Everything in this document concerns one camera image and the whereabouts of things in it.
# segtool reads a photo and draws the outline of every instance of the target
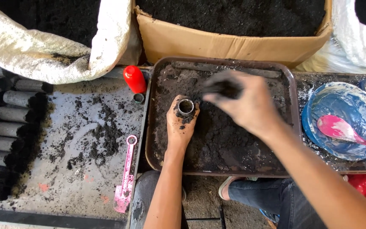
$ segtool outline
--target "person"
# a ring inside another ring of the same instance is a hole
[[[277,113],[264,78],[229,70],[213,75],[205,87],[217,82],[240,86],[239,98],[230,99],[211,92],[206,93],[203,100],[212,102],[239,126],[264,141],[292,176],[292,179],[257,181],[229,177],[219,189],[222,199],[239,201],[280,215],[278,229],[366,228],[366,198],[302,144],[299,136]],[[176,116],[174,107],[182,98],[177,96],[167,112],[168,147],[161,173],[152,176],[157,184],[152,181],[150,187],[145,184],[145,180],[150,179],[145,178],[137,181],[137,188],[145,187],[146,193],[154,191],[153,196],[146,198],[150,206],[146,209],[146,220],[142,221],[144,229],[182,227],[183,159],[200,112],[196,104],[192,122],[186,123],[181,130],[181,118]],[[140,192],[135,189],[135,195],[141,195]],[[134,198],[133,204],[139,206],[142,200]],[[132,216],[131,228],[142,226],[136,223],[136,219],[144,216],[135,210]]]

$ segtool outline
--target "red bottle cap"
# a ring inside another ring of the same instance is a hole
[[[129,65],[123,72],[125,82],[133,93],[146,92],[146,82],[141,70],[134,65]]]

